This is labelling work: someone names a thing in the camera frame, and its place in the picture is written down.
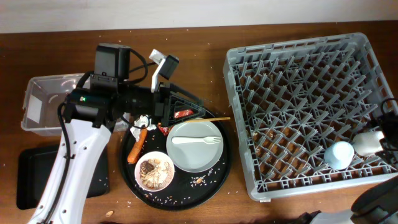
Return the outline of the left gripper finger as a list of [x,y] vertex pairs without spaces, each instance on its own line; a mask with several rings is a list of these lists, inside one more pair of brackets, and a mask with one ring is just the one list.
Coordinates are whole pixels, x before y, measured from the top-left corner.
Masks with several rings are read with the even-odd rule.
[[[161,119],[161,125],[163,127],[174,126],[206,115],[206,109],[203,105],[182,98],[175,93],[171,93],[170,96],[165,99],[164,106],[164,115]],[[183,115],[179,118],[175,117],[176,112],[182,112],[185,110],[191,110],[193,113],[190,115]]]
[[170,86],[170,106],[171,107],[187,107],[187,108],[202,108],[204,107],[203,100],[190,93],[187,90],[171,83]]

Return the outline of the red snack wrapper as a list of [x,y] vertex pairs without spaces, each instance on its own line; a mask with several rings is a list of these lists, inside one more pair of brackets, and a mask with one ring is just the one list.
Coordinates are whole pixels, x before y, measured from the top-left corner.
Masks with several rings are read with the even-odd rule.
[[[178,111],[174,113],[174,118],[175,119],[180,119],[180,118],[184,118],[187,116],[190,116],[193,114],[193,111],[191,109],[188,110],[182,110],[182,111]],[[169,134],[169,132],[172,130],[173,126],[169,126],[169,127],[162,127],[160,125],[160,123],[157,125],[157,128],[160,130],[160,132],[164,135],[167,136]]]

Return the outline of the white tissue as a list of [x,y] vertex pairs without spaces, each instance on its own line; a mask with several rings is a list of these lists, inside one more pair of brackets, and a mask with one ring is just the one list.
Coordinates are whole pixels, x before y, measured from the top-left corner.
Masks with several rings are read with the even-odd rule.
[[136,141],[139,141],[141,139],[141,134],[144,130],[153,131],[156,128],[156,125],[152,124],[152,120],[149,118],[148,115],[140,115],[140,117],[137,118],[134,121],[133,125],[129,128],[129,131],[136,139]]

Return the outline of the white cup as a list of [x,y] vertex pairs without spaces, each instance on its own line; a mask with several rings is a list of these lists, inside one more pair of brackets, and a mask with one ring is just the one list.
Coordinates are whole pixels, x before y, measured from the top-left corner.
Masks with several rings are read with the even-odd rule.
[[360,133],[353,138],[353,148],[363,157],[371,156],[383,150],[380,140],[384,139],[382,131]]

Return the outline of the grey plate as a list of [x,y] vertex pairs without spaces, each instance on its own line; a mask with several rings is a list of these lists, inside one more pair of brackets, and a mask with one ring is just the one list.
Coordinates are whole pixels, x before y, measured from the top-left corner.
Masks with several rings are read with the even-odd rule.
[[[218,136],[222,140],[216,144],[202,142],[174,144],[173,137]],[[166,150],[174,165],[186,172],[203,172],[213,167],[224,149],[221,131],[212,122],[181,123],[172,128],[167,136]]]

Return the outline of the white plastic fork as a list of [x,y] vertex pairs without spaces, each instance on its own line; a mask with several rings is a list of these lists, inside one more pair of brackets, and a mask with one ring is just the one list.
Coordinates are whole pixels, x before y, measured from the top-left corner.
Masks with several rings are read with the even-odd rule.
[[216,144],[220,143],[222,140],[221,137],[218,136],[207,136],[207,137],[173,137],[172,142],[174,144],[187,144],[187,143],[195,143],[195,142],[202,142],[205,144]]

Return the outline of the wooden chopstick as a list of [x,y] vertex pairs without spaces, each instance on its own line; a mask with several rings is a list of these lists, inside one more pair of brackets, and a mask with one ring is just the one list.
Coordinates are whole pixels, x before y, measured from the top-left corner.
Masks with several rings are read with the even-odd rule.
[[197,119],[191,119],[186,121],[186,123],[198,123],[198,122],[213,122],[213,121],[227,121],[230,120],[231,117],[220,117],[220,118],[197,118]]

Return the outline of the blue cup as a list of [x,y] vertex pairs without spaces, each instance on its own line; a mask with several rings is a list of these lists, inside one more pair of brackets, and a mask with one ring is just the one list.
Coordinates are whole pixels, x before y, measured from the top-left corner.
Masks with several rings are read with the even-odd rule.
[[347,168],[354,157],[353,146],[345,141],[332,144],[325,150],[324,161],[332,169],[342,170]]

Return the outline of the orange carrot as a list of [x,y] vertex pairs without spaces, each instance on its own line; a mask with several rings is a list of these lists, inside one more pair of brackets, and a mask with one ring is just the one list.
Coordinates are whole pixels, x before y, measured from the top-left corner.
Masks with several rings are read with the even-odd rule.
[[127,157],[127,162],[129,164],[135,164],[139,160],[139,154],[141,153],[141,149],[145,143],[147,132],[148,130],[146,129],[141,130],[139,140],[135,142]]

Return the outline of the pink bowl with food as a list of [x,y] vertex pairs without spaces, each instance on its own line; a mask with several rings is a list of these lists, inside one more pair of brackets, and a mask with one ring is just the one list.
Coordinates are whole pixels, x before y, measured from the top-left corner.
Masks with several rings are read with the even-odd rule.
[[167,188],[174,177],[175,166],[163,152],[154,151],[143,155],[134,169],[137,184],[143,190],[158,192]]

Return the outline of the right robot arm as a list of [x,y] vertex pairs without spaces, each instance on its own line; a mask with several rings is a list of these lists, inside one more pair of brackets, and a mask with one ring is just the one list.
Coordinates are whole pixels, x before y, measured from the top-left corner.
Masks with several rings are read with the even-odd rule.
[[[379,141],[382,151],[376,155],[397,168],[397,115],[393,112],[383,112],[377,122],[385,138]],[[338,213],[321,211],[303,213],[293,222],[298,224],[397,223],[397,177],[365,191],[349,210]]]

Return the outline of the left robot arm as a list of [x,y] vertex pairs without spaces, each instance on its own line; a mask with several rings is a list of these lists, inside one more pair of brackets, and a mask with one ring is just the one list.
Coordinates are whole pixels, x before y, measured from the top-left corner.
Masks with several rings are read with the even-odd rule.
[[30,223],[80,223],[93,174],[117,120],[124,113],[147,115],[163,127],[205,115],[203,102],[173,83],[163,84],[179,64],[173,55],[151,55],[158,65],[151,87],[141,78],[130,80],[130,56],[144,69],[146,59],[132,48],[101,43],[96,48],[95,68],[86,72],[76,88],[57,108],[61,140],[45,190]]

